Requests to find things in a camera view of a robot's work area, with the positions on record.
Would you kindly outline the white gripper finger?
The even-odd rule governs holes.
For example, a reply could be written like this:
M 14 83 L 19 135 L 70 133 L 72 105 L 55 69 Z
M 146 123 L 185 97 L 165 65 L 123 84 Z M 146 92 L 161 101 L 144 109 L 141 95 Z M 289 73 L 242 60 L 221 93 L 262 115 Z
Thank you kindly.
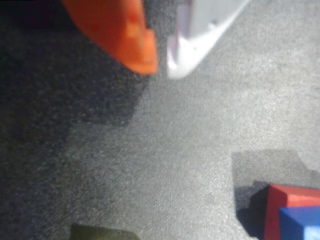
M 178 5 L 166 47 L 167 77 L 179 80 L 204 60 L 248 0 L 186 0 Z

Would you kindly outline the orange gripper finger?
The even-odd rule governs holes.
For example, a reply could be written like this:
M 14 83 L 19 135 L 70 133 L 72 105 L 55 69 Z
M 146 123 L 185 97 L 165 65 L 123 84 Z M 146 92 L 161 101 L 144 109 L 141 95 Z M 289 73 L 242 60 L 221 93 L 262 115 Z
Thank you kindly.
M 157 72 L 155 32 L 141 0 L 64 0 L 70 18 L 90 40 L 135 73 Z

